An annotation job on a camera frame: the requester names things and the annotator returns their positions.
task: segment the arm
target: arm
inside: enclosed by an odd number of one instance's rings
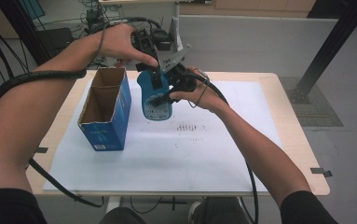
[[[134,59],[156,66],[152,57],[134,49],[126,24],[105,30],[99,55]],[[40,65],[35,71],[79,71],[94,58],[101,33],[72,43],[61,54]],[[19,85],[0,99],[0,188],[25,189],[31,192],[25,166],[48,132],[74,80],[38,80]]]
[[[197,102],[205,85],[193,92],[173,92],[173,99]],[[242,156],[280,207],[286,196],[299,190],[310,191],[309,184],[289,157],[273,142],[242,119],[215,92],[207,88],[199,106],[213,112],[227,127]]]

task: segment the black pole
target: black pole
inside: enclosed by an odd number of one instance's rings
[[[357,26],[357,0],[350,1],[332,32],[324,41],[320,50],[309,65],[304,76],[300,79],[295,89],[288,91],[291,103],[308,104],[309,92],[329,63],[335,58],[340,48],[344,45],[350,34]]]
[[[52,58],[20,0],[0,0],[0,8],[38,65]]]

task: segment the table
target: table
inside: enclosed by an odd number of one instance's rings
[[[181,37],[179,35],[179,2],[191,2],[192,0],[99,0],[100,5],[117,5],[120,18],[125,17],[146,17],[159,22],[160,18],[171,17],[170,27],[163,23],[162,28],[169,30],[173,36],[176,50],[183,49]]]
[[[94,77],[95,71],[88,71],[88,75],[79,79],[64,102],[49,132],[41,143],[41,147],[48,147],[46,154],[36,154],[35,160],[47,171],[53,161],[54,153],[62,136],[65,133],[68,122],[76,109],[76,105],[83,94],[86,84]],[[316,195],[326,195],[330,192],[323,175],[313,174],[309,168],[319,167],[318,162],[309,146],[309,142],[295,117],[282,85],[275,74],[270,73],[208,73],[212,80],[239,80],[259,82],[274,119],[278,135],[281,139],[283,149],[303,172],[309,182],[311,190]],[[135,79],[138,73],[128,71],[128,77]],[[45,179],[33,168],[29,167],[27,175],[35,195],[60,194],[58,191],[43,190]],[[83,195],[110,195],[108,192],[78,192]]]

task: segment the sleeve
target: sleeve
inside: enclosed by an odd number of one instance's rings
[[[290,223],[337,223],[317,197],[309,191],[297,191],[288,195],[281,204],[281,220]]]
[[[32,193],[22,189],[0,189],[0,223],[47,222]]]

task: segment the blue box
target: blue box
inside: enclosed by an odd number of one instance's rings
[[[123,150],[131,106],[124,68],[100,68],[79,116],[78,126],[96,151]]]

